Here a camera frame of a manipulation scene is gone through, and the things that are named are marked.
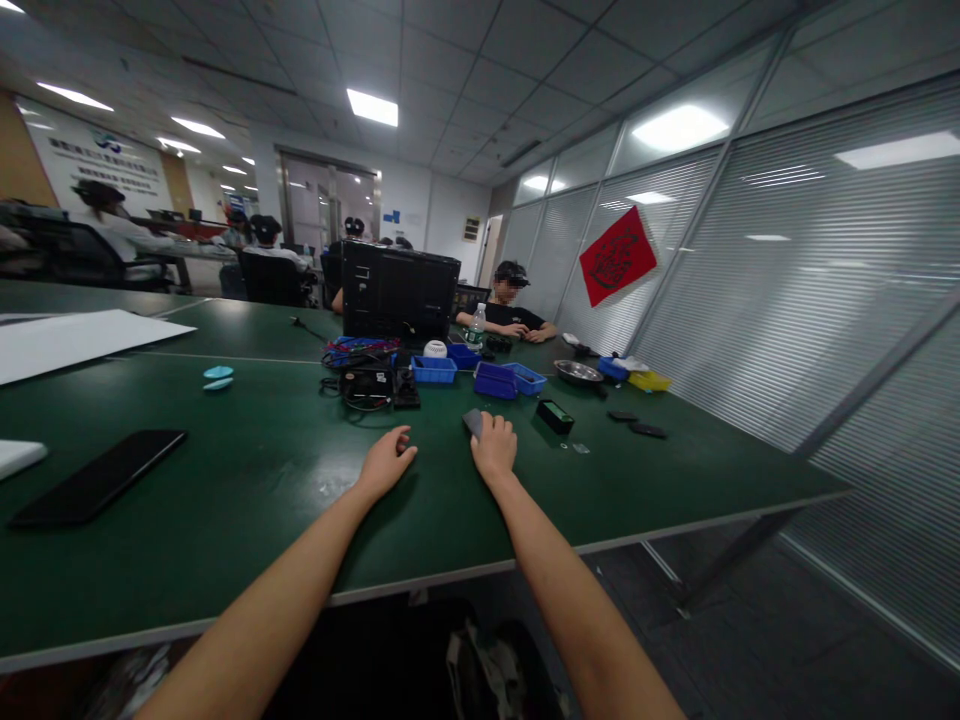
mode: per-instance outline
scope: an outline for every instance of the floor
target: floor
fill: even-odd
[[[742,526],[654,543],[681,577]],[[681,619],[639,546],[590,555],[620,608],[691,718],[958,718],[960,679],[888,635],[828,581],[771,543]],[[581,717],[569,679],[519,572],[431,588],[465,597],[486,628],[515,617],[534,636],[559,689]]]

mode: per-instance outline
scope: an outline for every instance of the metal bowl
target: metal bowl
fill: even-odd
[[[557,376],[573,385],[596,385],[603,382],[603,375],[592,367],[573,360],[554,360]]]

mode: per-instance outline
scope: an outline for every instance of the green table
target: green table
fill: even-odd
[[[9,307],[6,297],[0,289],[0,311],[30,311]],[[202,632],[356,480],[374,440],[401,423],[413,426],[420,453],[360,528],[331,602],[513,567],[459,419],[473,407],[513,421],[517,474],[580,552],[760,517],[698,581],[675,583],[681,602],[695,600],[797,509],[848,491],[675,396],[629,385],[603,401],[550,377],[543,397],[576,418],[568,439],[535,418],[536,398],[476,395],[469,373],[452,386],[422,385],[419,411],[351,413],[318,395],[329,374],[319,364],[323,344],[293,327],[291,315],[321,334],[340,332],[323,311],[216,300],[172,318],[195,333],[0,388],[0,437],[50,449],[42,463],[0,483],[4,521],[130,432],[190,433],[89,525],[0,529],[0,672]],[[569,353],[554,340],[517,348],[511,359],[547,370],[552,357]],[[232,365],[236,380],[205,394],[202,372],[219,363]],[[609,420],[608,409],[631,410],[670,439],[634,435]]]

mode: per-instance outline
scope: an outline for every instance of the white sheet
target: white sheet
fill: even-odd
[[[123,310],[0,327],[0,385],[194,330]]]

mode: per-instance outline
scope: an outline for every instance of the blue plastic bin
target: blue plastic bin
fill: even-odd
[[[477,377],[473,391],[484,395],[493,395],[501,400],[515,400],[517,397],[517,373],[513,368],[492,363],[477,365]]]
[[[414,355],[410,362],[413,377],[418,382],[452,383],[457,375],[457,364],[450,358],[425,358]]]
[[[458,370],[473,370],[480,362],[480,353],[475,353],[466,345],[447,345],[447,358],[456,363]]]
[[[517,374],[517,389],[524,395],[539,395],[547,379],[520,363],[507,363],[500,367],[512,368]]]
[[[597,370],[602,372],[604,375],[609,375],[614,380],[620,380],[621,382],[630,377],[630,371],[626,368],[622,368],[619,365],[613,364],[613,358],[600,358],[600,362],[597,363]]]

